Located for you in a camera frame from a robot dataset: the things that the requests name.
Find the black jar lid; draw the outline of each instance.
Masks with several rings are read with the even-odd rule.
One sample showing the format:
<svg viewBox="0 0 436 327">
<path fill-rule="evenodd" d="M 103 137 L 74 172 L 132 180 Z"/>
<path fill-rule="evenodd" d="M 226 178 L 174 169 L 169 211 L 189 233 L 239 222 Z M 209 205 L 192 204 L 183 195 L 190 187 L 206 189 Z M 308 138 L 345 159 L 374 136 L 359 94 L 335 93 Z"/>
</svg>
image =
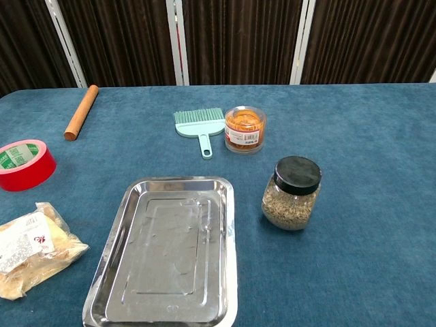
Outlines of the black jar lid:
<svg viewBox="0 0 436 327">
<path fill-rule="evenodd" d="M 316 191 L 320 181 L 320 167 L 307 158 L 285 157 L 275 166 L 274 182 L 286 193 L 306 196 Z"/>
</svg>

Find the plastic bag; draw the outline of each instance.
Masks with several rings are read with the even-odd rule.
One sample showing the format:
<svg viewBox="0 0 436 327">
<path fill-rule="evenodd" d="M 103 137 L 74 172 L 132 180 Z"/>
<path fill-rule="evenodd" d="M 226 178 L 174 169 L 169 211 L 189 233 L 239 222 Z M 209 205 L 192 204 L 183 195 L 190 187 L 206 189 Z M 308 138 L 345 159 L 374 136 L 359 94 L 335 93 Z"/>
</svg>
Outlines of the plastic bag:
<svg viewBox="0 0 436 327">
<path fill-rule="evenodd" d="M 48 202 L 0 225 L 0 297 L 15 300 L 76 261 L 89 247 Z"/>
</svg>

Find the tray rim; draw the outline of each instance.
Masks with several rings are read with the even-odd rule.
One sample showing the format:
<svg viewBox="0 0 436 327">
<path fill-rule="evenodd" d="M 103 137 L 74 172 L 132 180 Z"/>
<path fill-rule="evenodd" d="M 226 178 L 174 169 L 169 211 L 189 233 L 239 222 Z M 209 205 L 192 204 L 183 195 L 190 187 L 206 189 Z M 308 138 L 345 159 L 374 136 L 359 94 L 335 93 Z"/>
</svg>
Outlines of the tray rim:
<svg viewBox="0 0 436 327">
<path fill-rule="evenodd" d="M 130 197 L 131 192 L 136 187 L 136 185 L 149 182 L 149 181 L 219 181 L 225 186 L 226 195 L 226 281 L 227 281 L 227 299 L 228 299 L 228 309 L 221 321 L 216 324 L 218 327 L 231 326 L 235 319 L 238 311 L 238 279 L 237 279 L 237 263 L 236 263 L 236 243 L 235 243 L 235 232 L 234 232 L 234 188 L 232 184 L 225 178 L 219 176 L 165 176 L 165 177 L 145 177 L 134 181 L 125 191 L 123 199 L 121 200 L 120 206 L 116 212 L 114 222 L 109 231 L 108 238 L 104 245 L 102 256 L 100 257 L 99 263 L 97 265 L 97 270 L 95 271 L 91 286 L 89 288 L 87 297 L 84 302 L 82 311 L 82 324 L 85 327 L 100 327 L 100 325 L 93 319 L 91 313 L 97 291 L 102 283 L 102 276 L 108 268 L 108 259 L 111 257 L 113 249 L 113 244 L 115 242 L 116 236 L 119 233 L 119 228 L 121 227 L 121 220 L 123 218 L 123 213 L 127 204 L 127 200 Z"/>
</svg>

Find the red tape roll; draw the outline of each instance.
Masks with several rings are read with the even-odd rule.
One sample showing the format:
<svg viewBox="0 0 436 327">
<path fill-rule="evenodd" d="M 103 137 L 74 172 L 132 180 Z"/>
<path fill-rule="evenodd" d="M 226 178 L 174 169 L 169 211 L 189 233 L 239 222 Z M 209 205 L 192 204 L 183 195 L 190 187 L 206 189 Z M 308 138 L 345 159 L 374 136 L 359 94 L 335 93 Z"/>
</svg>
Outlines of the red tape roll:
<svg viewBox="0 0 436 327">
<path fill-rule="evenodd" d="M 22 191 L 44 182 L 56 170 L 56 161 L 46 144 L 23 140 L 0 149 L 0 187 Z"/>
</svg>

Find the wooden rolling pin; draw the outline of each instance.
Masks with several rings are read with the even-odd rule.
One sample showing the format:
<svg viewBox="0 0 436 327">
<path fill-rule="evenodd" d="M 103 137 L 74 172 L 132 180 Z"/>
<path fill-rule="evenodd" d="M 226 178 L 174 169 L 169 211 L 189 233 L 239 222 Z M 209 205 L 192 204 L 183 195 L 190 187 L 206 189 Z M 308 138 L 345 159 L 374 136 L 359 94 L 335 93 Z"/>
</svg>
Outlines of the wooden rolling pin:
<svg viewBox="0 0 436 327">
<path fill-rule="evenodd" d="M 97 94 L 97 85 L 91 85 L 87 91 L 87 94 L 84 95 L 82 102 L 79 104 L 79 107 L 77 107 L 73 118 L 71 118 L 69 121 L 67 129 L 63 133 L 63 136 L 66 140 L 74 141 L 77 138 L 77 135 L 82 128 L 84 120 L 87 118 L 88 112 L 91 109 Z"/>
</svg>

